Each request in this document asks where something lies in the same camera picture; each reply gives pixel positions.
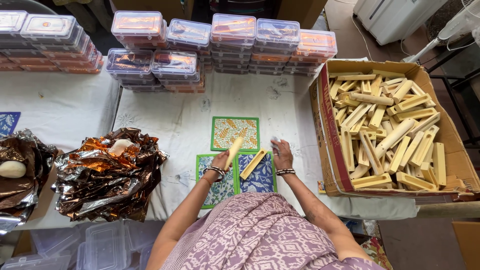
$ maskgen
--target blue printed fabric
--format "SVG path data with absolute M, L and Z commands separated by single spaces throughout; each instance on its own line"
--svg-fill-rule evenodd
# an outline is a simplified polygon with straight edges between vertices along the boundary
M 4 137 L 13 133 L 20 112 L 0 112 L 0 137 Z
M 239 154 L 239 175 L 247 167 L 255 154 Z M 266 154 L 250 173 L 246 180 L 240 177 L 240 193 L 243 192 L 274 192 L 274 171 L 272 155 Z
M 198 158 L 198 179 L 204 174 L 204 169 L 212 164 L 214 157 L 199 157 Z M 207 198 L 205 199 L 204 206 L 216 205 L 217 203 L 225 200 L 228 197 L 235 195 L 235 188 L 233 183 L 233 170 L 230 169 L 225 178 L 221 182 L 213 183 L 212 187 L 208 191 Z

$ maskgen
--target tattoo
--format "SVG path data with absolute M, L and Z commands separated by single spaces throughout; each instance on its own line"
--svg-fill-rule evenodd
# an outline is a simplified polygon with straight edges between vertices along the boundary
M 306 218 L 310 222 L 315 221 L 315 217 L 316 217 L 315 214 L 311 210 L 309 210 L 306 214 Z

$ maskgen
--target black bangle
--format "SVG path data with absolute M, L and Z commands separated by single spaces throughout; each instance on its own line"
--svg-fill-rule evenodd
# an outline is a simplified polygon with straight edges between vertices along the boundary
M 218 180 L 218 179 L 223 179 L 223 178 L 225 177 L 225 171 L 222 170 L 222 169 L 219 168 L 219 167 L 216 167 L 216 166 L 208 166 L 208 167 L 206 167 L 206 168 L 204 169 L 204 174 L 205 174 L 205 171 L 207 171 L 207 170 L 214 170 L 214 171 L 216 171 L 217 173 L 219 173 L 220 176 L 221 176 L 221 178 L 217 178 L 217 180 Z
M 293 174 L 295 174 L 295 170 L 294 170 L 294 169 L 282 169 L 282 170 L 277 170 L 277 171 L 276 171 L 276 174 L 277 174 L 277 175 L 282 175 L 282 174 L 286 174 L 286 173 L 293 173 Z

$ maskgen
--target bangle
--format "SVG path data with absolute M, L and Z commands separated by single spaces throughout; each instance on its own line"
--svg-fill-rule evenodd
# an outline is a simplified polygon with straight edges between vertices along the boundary
M 214 171 L 216 171 L 217 173 L 219 173 L 221 177 L 218 178 L 218 179 L 220 179 L 220 180 L 223 180 L 223 178 L 225 177 L 225 171 L 222 170 L 222 169 L 219 168 L 219 167 L 216 167 L 216 166 L 208 166 L 208 167 L 205 168 L 204 174 L 205 174 L 205 172 L 206 172 L 207 170 L 214 170 Z
M 207 177 L 202 176 L 202 178 L 205 179 L 205 180 L 207 180 L 207 182 L 210 184 L 210 186 L 213 185 L 213 182 L 212 182 L 210 179 L 208 179 Z
M 294 169 L 282 169 L 282 170 L 277 170 L 277 171 L 276 171 L 276 174 L 277 174 L 277 175 L 282 175 L 282 174 L 286 174 L 286 173 L 293 173 L 293 174 L 295 174 L 295 170 L 294 170 Z

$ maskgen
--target green fabric border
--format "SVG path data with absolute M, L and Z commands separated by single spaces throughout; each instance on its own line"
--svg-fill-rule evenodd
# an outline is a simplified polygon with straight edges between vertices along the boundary
M 239 194 L 240 193 L 240 168 L 239 168 L 239 155 L 252 155 L 252 154 L 255 154 L 255 153 L 252 153 L 252 152 L 247 152 L 247 151 L 243 151 L 243 152 L 238 152 L 235 156 L 235 162 L 233 164 L 233 167 L 235 167 L 235 172 L 236 172 L 236 176 L 234 176 L 234 179 L 235 181 L 237 181 L 236 183 L 236 186 L 238 187 L 238 193 L 236 194 Z M 278 192 L 277 189 L 276 189 L 276 174 L 275 174 L 275 164 L 273 163 L 273 152 L 272 151 L 268 151 L 267 152 L 267 155 L 270 155 L 271 158 L 272 158 L 272 172 L 273 172 L 273 191 L 274 192 Z
M 258 117 L 230 117 L 230 116 L 214 116 L 212 117 L 212 134 L 210 136 L 210 150 L 211 151 L 226 151 L 228 148 L 215 148 L 213 146 L 213 134 L 215 133 L 215 119 L 248 119 L 257 121 L 257 148 L 256 149 L 243 149 L 244 152 L 260 151 L 260 119 Z
M 199 178 L 199 171 L 198 171 L 198 165 L 200 165 L 200 158 L 201 157 L 214 157 L 218 154 L 202 154 L 202 155 L 197 155 L 197 159 L 196 159 L 196 162 L 195 162 L 195 166 L 196 166 L 196 169 L 195 169 L 195 179 L 196 179 L 196 182 L 198 182 L 200 180 Z M 232 170 L 233 170 L 233 193 L 234 195 L 238 194 L 240 192 L 240 182 L 236 179 L 238 177 L 238 172 L 235 170 L 235 162 L 232 166 Z M 215 207 L 215 204 L 209 204 L 209 205 L 202 205 L 201 209 L 212 209 L 213 207 Z

